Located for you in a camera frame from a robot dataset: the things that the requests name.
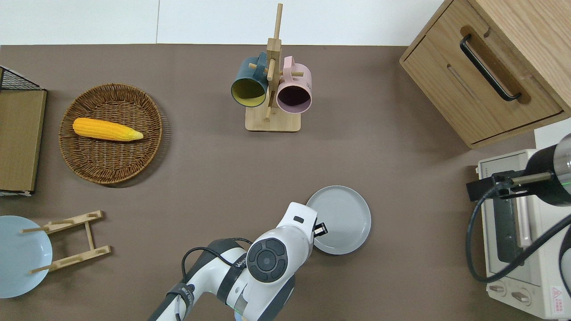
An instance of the pink mug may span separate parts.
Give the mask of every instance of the pink mug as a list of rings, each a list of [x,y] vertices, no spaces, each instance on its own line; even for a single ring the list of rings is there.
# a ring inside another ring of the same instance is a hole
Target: pink mug
[[[303,72],[303,76],[293,77],[295,71]],[[283,74],[276,93],[278,107],[290,114],[303,113],[311,107],[311,71],[288,56],[284,58]]]

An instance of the corn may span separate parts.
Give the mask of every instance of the corn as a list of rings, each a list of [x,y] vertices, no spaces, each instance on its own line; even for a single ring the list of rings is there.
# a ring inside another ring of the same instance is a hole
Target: corn
[[[130,127],[91,118],[77,118],[73,130],[80,136],[109,141],[129,142],[143,138],[143,134]]]

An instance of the plate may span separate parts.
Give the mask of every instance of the plate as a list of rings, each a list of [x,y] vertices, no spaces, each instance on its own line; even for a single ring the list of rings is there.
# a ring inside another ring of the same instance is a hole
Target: plate
[[[79,136],[73,122],[80,117],[122,124],[144,137],[116,142]],[[149,95],[134,86],[108,83],[89,89],[71,103],[59,127],[59,149],[77,176],[97,184],[116,184],[151,163],[162,135],[162,118]]]
[[[48,270],[28,271],[51,264],[51,242],[43,231],[20,233],[39,227],[20,216],[0,216],[0,299],[13,298],[35,288]]]
[[[328,233],[313,244],[335,255],[357,250],[371,230],[371,211],[365,199],[345,186],[328,186],[317,191],[307,206],[317,211],[317,223],[325,223]]]

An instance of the wicker basket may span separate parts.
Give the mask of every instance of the wicker basket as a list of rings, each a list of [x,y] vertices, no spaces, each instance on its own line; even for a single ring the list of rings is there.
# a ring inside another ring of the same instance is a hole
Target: wicker basket
[[[77,135],[76,118],[100,119],[129,126],[144,138],[105,141]],[[142,90],[118,83],[89,89],[71,103],[59,128],[59,149],[74,173],[90,182],[114,184],[140,173],[155,156],[163,135],[160,112]]]

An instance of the mug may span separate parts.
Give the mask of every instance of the mug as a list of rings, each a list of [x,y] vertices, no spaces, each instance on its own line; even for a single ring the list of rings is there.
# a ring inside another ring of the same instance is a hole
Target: mug
[[[293,77],[294,71],[302,71],[303,76]],[[289,56],[284,58],[283,74],[276,92],[278,107],[290,114],[303,113],[311,107],[311,71]]]
[[[268,56],[262,51],[258,57],[249,57],[242,62],[236,80],[230,91],[234,100],[242,106],[260,106],[266,99],[268,91],[268,75],[264,69],[268,66]]]

